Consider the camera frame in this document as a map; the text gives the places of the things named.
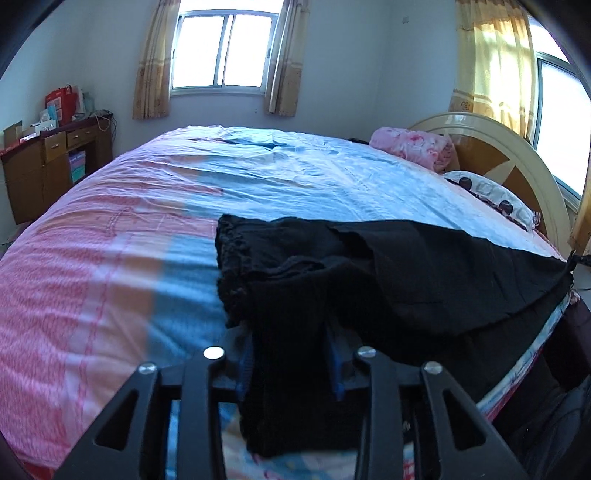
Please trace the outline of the beige curtain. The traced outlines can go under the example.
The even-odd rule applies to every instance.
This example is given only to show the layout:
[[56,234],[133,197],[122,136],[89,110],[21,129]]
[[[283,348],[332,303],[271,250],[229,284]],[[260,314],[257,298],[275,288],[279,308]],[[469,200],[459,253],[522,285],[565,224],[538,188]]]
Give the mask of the beige curtain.
[[301,74],[304,68],[304,47],[307,38],[310,2],[283,2],[270,51],[266,77],[266,113],[294,117],[297,113]]
[[132,119],[169,115],[172,47],[180,1],[159,1],[143,43],[134,89]]

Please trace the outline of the black pants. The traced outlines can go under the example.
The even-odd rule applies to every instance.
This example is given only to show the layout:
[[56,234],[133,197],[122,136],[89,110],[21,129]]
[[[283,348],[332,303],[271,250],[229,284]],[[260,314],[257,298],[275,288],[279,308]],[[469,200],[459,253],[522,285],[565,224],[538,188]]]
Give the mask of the black pants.
[[410,220],[219,218],[219,298],[245,332],[240,432],[263,457],[346,450],[361,403],[353,349],[441,363],[482,400],[532,345],[573,281],[563,260]]

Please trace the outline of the left beige curtain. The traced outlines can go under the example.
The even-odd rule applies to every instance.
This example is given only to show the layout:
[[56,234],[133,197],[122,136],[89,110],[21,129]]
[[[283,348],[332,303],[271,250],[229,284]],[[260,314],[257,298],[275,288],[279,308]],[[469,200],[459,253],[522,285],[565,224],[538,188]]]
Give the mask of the left beige curtain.
[[172,47],[180,1],[159,1],[143,43],[134,89],[132,119],[169,115]]

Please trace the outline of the far window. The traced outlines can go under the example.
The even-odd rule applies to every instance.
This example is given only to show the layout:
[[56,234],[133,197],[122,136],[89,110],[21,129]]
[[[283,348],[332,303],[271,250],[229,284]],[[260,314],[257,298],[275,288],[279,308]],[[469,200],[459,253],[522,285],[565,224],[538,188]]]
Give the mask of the far window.
[[171,89],[262,93],[280,1],[183,1],[172,47]]

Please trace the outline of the right beige curtain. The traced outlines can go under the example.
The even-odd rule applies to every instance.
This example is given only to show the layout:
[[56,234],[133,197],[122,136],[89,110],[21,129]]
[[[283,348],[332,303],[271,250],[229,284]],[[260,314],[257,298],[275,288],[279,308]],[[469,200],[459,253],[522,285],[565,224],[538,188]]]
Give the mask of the right beige curtain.
[[270,51],[266,77],[266,113],[294,117],[297,113],[301,74],[304,68],[304,47],[307,38],[310,2],[283,2]]

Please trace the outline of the red gift bag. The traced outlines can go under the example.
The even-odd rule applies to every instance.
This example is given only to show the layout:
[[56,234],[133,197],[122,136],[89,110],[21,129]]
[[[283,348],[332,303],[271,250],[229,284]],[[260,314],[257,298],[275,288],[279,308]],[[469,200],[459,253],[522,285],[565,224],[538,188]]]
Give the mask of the red gift bag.
[[45,108],[55,110],[55,119],[59,126],[72,122],[78,103],[78,93],[71,86],[57,88],[45,96]]

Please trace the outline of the pink and blue bed cover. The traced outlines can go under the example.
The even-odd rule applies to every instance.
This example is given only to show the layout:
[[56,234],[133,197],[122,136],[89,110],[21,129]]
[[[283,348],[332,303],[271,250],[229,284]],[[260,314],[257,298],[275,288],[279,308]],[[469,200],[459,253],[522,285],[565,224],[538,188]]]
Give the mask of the pink and blue bed cover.
[[239,127],[177,129],[64,194],[1,260],[1,431],[49,479],[142,362],[217,340],[221,215],[408,219],[544,256],[539,232],[440,175],[342,139]]

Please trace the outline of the pink folded blanket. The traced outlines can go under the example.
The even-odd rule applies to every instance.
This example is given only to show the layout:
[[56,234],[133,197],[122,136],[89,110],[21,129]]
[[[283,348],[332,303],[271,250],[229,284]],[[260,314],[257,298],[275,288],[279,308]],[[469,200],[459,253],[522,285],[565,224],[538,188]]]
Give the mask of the pink folded blanket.
[[451,137],[393,127],[382,127],[370,137],[370,145],[436,173],[459,166]]

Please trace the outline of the cardboard box on desk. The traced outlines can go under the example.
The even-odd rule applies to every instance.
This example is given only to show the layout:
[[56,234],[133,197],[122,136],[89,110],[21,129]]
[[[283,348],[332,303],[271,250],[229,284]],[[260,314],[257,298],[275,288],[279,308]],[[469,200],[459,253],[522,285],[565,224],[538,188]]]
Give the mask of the cardboard box on desk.
[[22,122],[18,121],[3,130],[4,149],[17,146],[22,137]]

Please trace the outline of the white pillow with dark dots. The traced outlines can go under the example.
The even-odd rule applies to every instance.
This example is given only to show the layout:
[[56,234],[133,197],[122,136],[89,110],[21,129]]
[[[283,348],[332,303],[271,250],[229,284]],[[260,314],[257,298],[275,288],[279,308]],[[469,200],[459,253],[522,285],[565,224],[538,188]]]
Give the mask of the white pillow with dark dots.
[[455,170],[443,174],[443,177],[454,183],[503,216],[510,218],[527,231],[535,230],[541,220],[541,214],[531,210],[516,194],[503,185],[479,174]]

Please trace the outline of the cream and wood headboard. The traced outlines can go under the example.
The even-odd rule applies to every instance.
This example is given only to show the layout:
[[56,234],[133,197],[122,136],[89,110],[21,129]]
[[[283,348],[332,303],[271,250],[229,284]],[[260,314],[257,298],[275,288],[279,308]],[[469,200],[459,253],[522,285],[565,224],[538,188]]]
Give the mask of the cream and wood headboard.
[[469,112],[447,112],[412,126],[414,130],[449,135],[462,170],[503,185],[540,214],[539,232],[563,256],[571,247],[570,219],[559,186],[534,148],[505,125]]

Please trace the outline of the side window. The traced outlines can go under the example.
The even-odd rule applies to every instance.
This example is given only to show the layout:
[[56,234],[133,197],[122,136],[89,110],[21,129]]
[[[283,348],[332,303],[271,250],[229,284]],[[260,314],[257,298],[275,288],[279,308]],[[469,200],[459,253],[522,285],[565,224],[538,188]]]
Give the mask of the side window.
[[590,149],[590,98],[575,66],[551,34],[535,19],[530,30],[538,70],[538,106],[534,148],[567,204],[579,207]]

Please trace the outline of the brown wooden desk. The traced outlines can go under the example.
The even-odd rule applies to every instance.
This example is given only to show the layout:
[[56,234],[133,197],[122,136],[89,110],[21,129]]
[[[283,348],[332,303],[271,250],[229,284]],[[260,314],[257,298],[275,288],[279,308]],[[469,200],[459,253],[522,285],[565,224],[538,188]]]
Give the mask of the brown wooden desk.
[[1,151],[14,221],[38,219],[74,185],[113,160],[114,115],[99,112]]

